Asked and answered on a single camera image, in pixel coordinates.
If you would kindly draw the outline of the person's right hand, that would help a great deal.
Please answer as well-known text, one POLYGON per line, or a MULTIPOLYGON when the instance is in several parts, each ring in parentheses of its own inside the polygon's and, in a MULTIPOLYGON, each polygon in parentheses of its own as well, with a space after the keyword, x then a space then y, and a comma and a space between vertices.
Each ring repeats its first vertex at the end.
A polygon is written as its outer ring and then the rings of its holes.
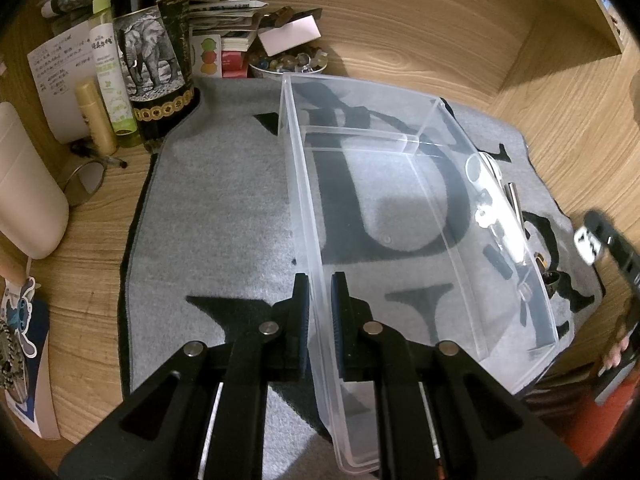
POLYGON ((620 365, 628 344, 629 336, 627 334, 616 335, 608 342, 601 359, 601 366, 597 372, 598 376, 602 376, 607 370, 620 365))

